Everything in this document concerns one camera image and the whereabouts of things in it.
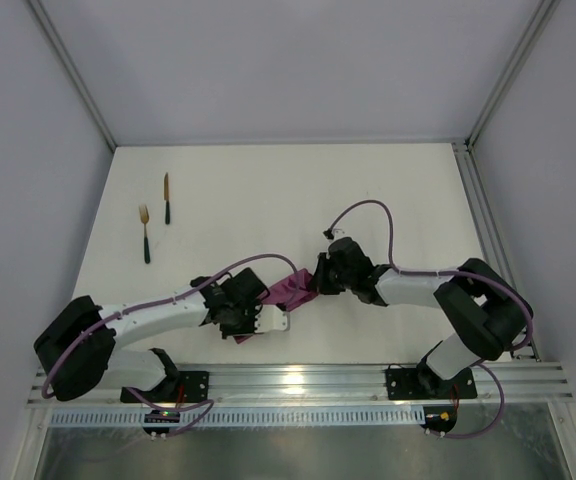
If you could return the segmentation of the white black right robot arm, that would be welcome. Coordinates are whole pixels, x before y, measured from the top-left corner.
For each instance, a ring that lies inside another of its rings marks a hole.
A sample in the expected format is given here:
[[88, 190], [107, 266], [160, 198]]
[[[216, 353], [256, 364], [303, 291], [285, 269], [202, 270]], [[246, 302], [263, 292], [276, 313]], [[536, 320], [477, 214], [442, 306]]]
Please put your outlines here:
[[350, 291], [368, 305], [437, 308], [454, 333], [433, 347], [416, 365], [412, 391], [424, 398], [448, 393], [463, 371], [495, 361], [519, 347], [520, 334], [533, 331], [527, 301], [487, 263], [470, 258], [454, 270], [404, 271], [375, 264], [349, 237], [332, 242], [318, 256], [308, 289], [321, 295]]

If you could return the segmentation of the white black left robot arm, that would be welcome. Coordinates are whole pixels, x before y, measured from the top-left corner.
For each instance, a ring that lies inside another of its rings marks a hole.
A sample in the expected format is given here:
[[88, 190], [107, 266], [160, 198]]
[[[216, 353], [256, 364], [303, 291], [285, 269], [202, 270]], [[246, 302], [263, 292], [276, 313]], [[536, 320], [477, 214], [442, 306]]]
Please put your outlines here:
[[161, 349], [131, 352], [129, 346], [182, 328], [217, 325], [223, 337], [256, 334], [259, 314], [271, 295], [246, 268], [198, 277], [179, 291], [140, 303], [102, 306], [91, 296], [71, 300], [35, 340], [46, 378], [45, 399], [84, 396], [99, 384], [126, 391], [167, 393], [178, 380]]

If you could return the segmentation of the purple cloth napkin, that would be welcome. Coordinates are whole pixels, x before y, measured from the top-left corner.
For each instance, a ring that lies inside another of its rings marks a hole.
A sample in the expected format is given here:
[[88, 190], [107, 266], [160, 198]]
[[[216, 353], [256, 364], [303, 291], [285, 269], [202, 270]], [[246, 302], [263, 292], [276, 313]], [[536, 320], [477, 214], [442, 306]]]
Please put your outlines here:
[[[267, 292], [259, 296], [261, 309], [264, 305], [276, 305], [281, 310], [291, 314], [300, 306], [305, 305], [317, 297], [316, 292], [308, 289], [308, 284], [312, 278], [313, 275], [307, 269], [303, 268], [276, 282], [268, 288]], [[237, 344], [241, 344], [249, 338], [256, 336], [254, 334], [254, 322], [257, 315], [253, 320], [251, 333], [237, 334], [234, 336]]]

